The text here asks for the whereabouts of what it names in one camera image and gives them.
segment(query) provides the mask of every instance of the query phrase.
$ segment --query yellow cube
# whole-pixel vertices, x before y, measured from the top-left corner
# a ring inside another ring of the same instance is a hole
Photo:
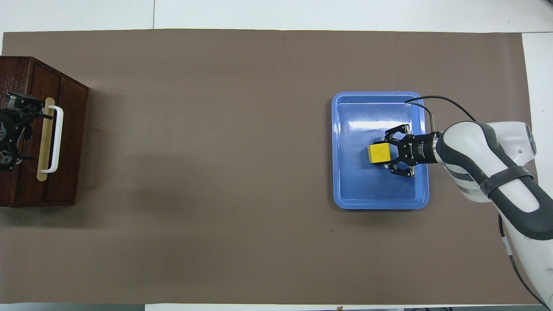
[[[392,159],[389,143],[372,144],[367,149],[371,163],[390,162]]]

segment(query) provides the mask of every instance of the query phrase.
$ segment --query blue tray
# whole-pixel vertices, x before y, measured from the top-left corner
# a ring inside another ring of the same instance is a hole
[[[404,101],[413,92],[342,92],[332,99],[332,171],[334,201],[347,210],[412,210],[428,203],[428,167],[415,166],[415,176],[393,175],[369,162],[367,146],[387,129],[411,125],[425,133],[424,110]]]

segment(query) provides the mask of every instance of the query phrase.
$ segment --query wooden drawer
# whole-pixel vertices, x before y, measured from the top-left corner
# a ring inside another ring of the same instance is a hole
[[[43,119],[33,121],[33,137],[19,150],[34,157],[11,172],[0,172],[0,206],[48,206],[75,203],[88,87],[33,57],[0,56],[0,108],[6,92],[52,97],[64,110],[59,166],[44,182],[36,179]]]

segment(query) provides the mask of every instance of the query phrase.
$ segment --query drawer handle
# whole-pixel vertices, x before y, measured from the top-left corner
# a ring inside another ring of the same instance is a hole
[[[54,129],[54,146],[52,147],[52,164],[49,169],[40,170],[42,173],[53,173],[58,169],[60,159],[61,129],[64,125],[64,110],[58,106],[48,106],[56,111],[56,128]]]

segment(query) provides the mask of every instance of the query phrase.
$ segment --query black strap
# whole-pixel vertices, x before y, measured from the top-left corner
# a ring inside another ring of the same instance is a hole
[[[521,166],[509,167],[485,179],[480,184],[480,190],[482,190],[484,195],[488,198],[489,193],[492,192],[493,189],[500,187],[508,182],[512,182],[513,180],[521,178],[523,176],[530,176],[532,177],[532,179],[534,179],[532,174],[530,174],[530,172],[526,170],[524,167],[521,167]]]

